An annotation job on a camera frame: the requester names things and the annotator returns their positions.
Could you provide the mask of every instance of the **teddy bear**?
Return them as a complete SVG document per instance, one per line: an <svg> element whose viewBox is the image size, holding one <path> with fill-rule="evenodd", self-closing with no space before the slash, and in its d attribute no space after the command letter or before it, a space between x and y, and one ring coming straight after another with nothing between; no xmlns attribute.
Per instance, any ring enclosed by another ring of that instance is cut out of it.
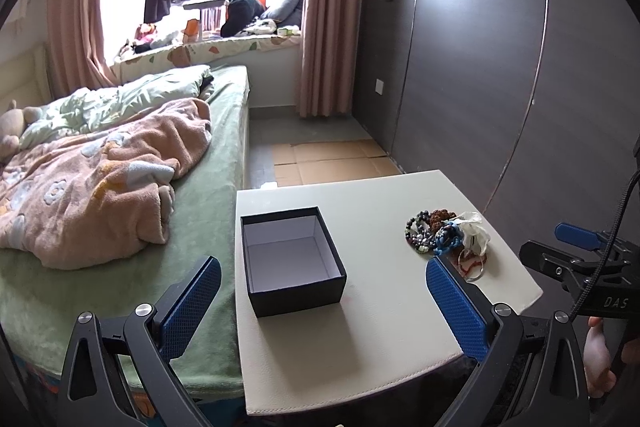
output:
<svg viewBox="0 0 640 427"><path fill-rule="evenodd" d="M0 116L0 162L6 164L20 150L20 136L28 125L42 116L39 107L16 108L12 100L6 113Z"/></svg>

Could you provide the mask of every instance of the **black box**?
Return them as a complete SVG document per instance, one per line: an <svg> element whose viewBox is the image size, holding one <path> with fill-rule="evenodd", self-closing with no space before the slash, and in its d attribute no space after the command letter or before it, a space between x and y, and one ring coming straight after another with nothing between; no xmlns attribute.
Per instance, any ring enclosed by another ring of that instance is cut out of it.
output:
<svg viewBox="0 0 640 427"><path fill-rule="evenodd" d="M246 287L257 317L340 302L347 272L317 206L240 219Z"/></svg>

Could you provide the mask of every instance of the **baseboard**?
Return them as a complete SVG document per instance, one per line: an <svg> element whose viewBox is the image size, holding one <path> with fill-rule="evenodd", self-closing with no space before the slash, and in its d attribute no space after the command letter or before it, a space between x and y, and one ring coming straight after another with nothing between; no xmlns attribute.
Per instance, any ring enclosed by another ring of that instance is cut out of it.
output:
<svg viewBox="0 0 640 427"><path fill-rule="evenodd" d="M251 120L265 120L267 118L292 118L297 116L295 105L273 105L272 107L250 107Z"/></svg>

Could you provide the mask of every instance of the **curtain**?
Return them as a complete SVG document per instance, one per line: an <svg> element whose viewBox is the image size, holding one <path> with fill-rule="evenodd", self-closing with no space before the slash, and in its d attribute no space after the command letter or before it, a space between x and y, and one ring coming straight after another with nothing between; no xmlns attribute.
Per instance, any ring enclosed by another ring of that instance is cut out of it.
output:
<svg viewBox="0 0 640 427"><path fill-rule="evenodd" d="M47 0L47 26L56 98L118 83L104 60L100 0Z"/></svg>
<svg viewBox="0 0 640 427"><path fill-rule="evenodd" d="M351 110L360 0L306 0L300 116L330 116Z"/></svg>

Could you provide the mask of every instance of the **wood panel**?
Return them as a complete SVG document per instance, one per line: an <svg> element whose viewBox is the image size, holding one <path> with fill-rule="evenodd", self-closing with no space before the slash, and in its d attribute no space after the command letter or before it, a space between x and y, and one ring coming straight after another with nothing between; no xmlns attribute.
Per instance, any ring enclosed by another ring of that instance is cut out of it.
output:
<svg viewBox="0 0 640 427"><path fill-rule="evenodd" d="M486 213L514 251L529 239L569 250L553 235L561 221L610 228L635 171L639 101L640 25L626 1L549 0L534 105ZM621 229L634 241L638 212L635 194ZM571 306L559 283L535 277L545 296L533 312Z"/></svg>
<svg viewBox="0 0 640 427"><path fill-rule="evenodd" d="M392 156L440 169L482 208L529 99L545 0L417 0Z"/></svg>
<svg viewBox="0 0 640 427"><path fill-rule="evenodd" d="M391 150L411 45L415 0L362 0L353 116ZM376 93L376 79L384 82Z"/></svg>

